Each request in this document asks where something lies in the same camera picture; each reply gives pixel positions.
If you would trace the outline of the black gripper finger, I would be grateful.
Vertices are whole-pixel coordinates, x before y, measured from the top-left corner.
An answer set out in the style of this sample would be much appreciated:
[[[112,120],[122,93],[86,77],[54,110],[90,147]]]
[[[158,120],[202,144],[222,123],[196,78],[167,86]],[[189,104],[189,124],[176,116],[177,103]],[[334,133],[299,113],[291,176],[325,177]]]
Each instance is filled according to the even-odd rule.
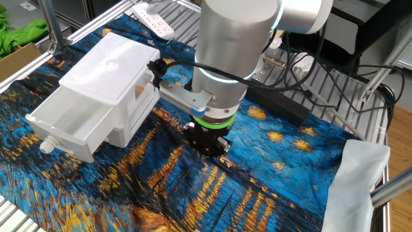
[[[229,152],[232,146],[231,141],[227,140],[224,137],[218,137],[218,143],[220,145],[220,149],[219,149],[220,156],[225,156]]]
[[[192,139],[194,135],[194,123],[186,123],[183,127],[183,135],[185,136],[186,139]]]

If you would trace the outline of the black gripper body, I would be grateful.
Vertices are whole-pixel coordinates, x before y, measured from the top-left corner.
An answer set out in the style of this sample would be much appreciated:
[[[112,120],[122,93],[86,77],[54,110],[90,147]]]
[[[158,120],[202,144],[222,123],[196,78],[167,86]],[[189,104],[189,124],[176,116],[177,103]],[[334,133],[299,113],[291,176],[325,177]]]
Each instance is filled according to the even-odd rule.
[[[200,124],[195,124],[193,135],[193,148],[198,152],[199,158],[220,157],[218,137],[229,134],[228,128],[211,129]]]

